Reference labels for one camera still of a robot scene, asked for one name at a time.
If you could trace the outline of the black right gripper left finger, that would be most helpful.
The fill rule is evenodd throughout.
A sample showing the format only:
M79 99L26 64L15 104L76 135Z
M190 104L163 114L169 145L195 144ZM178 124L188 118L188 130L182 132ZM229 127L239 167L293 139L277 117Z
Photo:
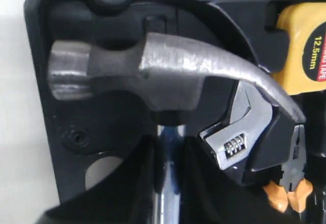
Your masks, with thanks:
M91 189L45 211L37 223L149 223L152 210L154 137Z

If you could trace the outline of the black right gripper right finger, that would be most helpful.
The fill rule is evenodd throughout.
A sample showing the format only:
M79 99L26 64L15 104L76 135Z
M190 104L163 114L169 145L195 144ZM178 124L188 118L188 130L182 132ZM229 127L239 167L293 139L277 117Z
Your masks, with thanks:
M183 163L183 223L283 222L266 200L219 171L194 137L186 137Z

